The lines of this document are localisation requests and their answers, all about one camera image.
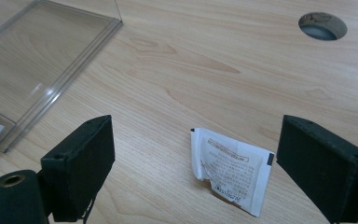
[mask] transparent plastic box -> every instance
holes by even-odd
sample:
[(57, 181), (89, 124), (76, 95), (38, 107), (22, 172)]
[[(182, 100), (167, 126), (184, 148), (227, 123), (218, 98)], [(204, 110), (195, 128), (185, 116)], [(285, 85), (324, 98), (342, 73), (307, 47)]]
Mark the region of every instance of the transparent plastic box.
[(0, 150), (26, 133), (122, 24), (115, 0), (0, 0)]

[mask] wood grain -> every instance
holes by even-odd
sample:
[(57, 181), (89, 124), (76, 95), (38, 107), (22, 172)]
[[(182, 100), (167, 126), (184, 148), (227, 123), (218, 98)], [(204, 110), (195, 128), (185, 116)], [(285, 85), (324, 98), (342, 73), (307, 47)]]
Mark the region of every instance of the wood grain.
[[(260, 218), (224, 203), (191, 172), (190, 129), (276, 151), (282, 116), (358, 146), (358, 2), (118, 0), (124, 26), (34, 128), (0, 175), (39, 159), (87, 119), (111, 114), (117, 161), (89, 223), (327, 223), (274, 162)], [(304, 35), (312, 11), (348, 33)]]

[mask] clear acrylic container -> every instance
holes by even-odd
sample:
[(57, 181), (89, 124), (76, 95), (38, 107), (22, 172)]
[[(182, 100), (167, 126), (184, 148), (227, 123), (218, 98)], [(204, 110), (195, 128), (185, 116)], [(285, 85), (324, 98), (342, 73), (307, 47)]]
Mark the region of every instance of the clear acrylic container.
[(0, 0), (0, 150), (43, 115), (122, 24), (115, 0)]

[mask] tea bag packet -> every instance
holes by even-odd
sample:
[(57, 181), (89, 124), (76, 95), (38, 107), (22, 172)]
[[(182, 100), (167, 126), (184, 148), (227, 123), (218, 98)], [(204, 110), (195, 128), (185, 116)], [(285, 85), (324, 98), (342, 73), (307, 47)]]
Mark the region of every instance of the tea bag packet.
[(272, 152), (202, 128), (191, 132), (191, 151), (197, 179), (210, 179), (217, 194), (260, 216)]

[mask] light wood tabletop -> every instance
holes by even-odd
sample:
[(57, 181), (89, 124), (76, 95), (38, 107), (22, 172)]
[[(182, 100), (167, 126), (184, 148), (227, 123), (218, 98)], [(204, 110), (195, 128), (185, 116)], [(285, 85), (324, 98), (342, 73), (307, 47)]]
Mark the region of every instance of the light wood tabletop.
[[(192, 173), (190, 130), (276, 152), (288, 114), (358, 146), (358, 1), (117, 4), (123, 26), (33, 129), (0, 152), (0, 176), (39, 171), (66, 135), (110, 114), (116, 161), (89, 223), (328, 223), (275, 160), (261, 217), (215, 197)], [(298, 20), (310, 12), (339, 17), (348, 32), (336, 41), (305, 35)]]

